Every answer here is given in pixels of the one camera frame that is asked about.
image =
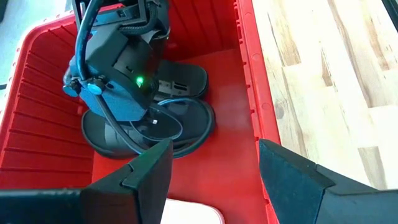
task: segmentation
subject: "wood grain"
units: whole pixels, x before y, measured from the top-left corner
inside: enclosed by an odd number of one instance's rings
[[[253,4],[282,145],[377,189],[398,188],[398,33],[382,2]]]

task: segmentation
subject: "green led light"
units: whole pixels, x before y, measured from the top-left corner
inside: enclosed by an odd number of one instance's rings
[[[142,84],[144,84],[144,77],[137,77],[136,78],[136,83],[139,87],[142,86]]]

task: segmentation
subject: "white object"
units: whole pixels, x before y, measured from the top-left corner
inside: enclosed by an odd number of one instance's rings
[[[224,224],[217,209],[200,203],[167,199],[161,224]]]

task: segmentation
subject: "wooden table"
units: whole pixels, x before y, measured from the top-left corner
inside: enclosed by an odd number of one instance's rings
[[[381,0],[252,0],[282,145],[398,189],[398,33]]]

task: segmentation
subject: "red plastic bin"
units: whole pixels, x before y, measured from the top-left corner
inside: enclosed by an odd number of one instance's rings
[[[217,127],[174,160],[169,197],[216,207],[226,223],[277,223],[258,169],[258,140],[279,135],[252,2],[170,5],[165,58],[205,68]],[[0,109],[0,189],[84,187],[127,162],[94,153],[80,131],[84,103],[62,91],[76,33],[68,12],[33,28],[17,49]]]

